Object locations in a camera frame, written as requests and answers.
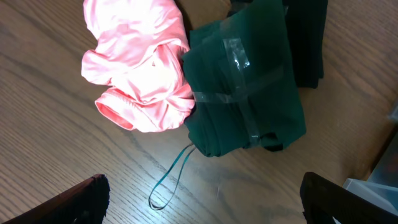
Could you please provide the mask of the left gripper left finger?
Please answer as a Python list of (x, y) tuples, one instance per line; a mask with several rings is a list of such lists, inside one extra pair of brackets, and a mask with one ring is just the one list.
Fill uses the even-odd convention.
[(102, 224), (109, 193), (106, 176), (96, 174), (4, 224)]

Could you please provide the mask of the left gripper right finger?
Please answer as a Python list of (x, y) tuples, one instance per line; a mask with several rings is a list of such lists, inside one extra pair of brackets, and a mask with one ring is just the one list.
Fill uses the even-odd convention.
[(300, 198), (308, 224), (397, 224), (397, 215), (314, 172), (305, 173)]

